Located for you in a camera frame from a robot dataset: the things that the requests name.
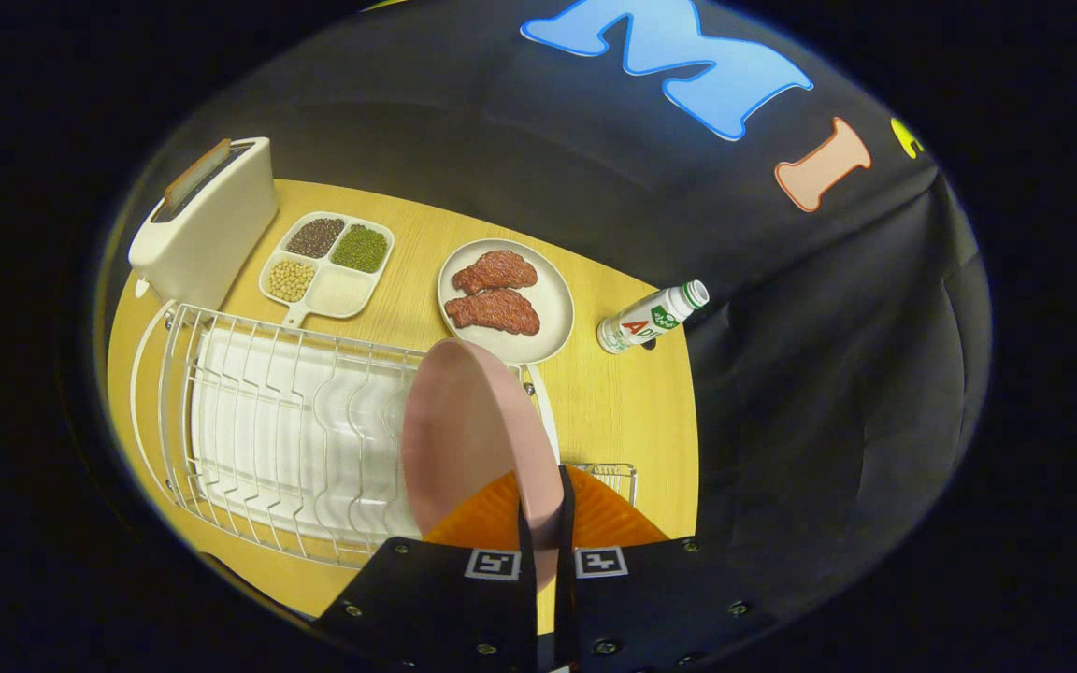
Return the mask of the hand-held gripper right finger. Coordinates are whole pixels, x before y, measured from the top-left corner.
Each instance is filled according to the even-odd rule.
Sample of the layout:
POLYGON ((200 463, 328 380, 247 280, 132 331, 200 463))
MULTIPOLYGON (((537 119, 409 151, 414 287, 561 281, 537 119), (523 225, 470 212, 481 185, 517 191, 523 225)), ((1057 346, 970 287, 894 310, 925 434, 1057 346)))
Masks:
POLYGON ((723 672, 781 623, 739 571, 697 537, 581 545, 589 506, 561 467, 553 664, 557 672, 723 672))

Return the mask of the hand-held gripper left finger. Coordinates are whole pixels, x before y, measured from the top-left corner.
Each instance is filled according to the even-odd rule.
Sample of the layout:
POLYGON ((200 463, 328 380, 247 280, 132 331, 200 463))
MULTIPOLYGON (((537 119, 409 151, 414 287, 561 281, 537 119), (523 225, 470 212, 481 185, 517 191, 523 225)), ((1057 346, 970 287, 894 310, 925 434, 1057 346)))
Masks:
POLYGON ((424 539, 386 539, 314 630, 381 672, 538 670, 538 563, 505 473, 424 539))

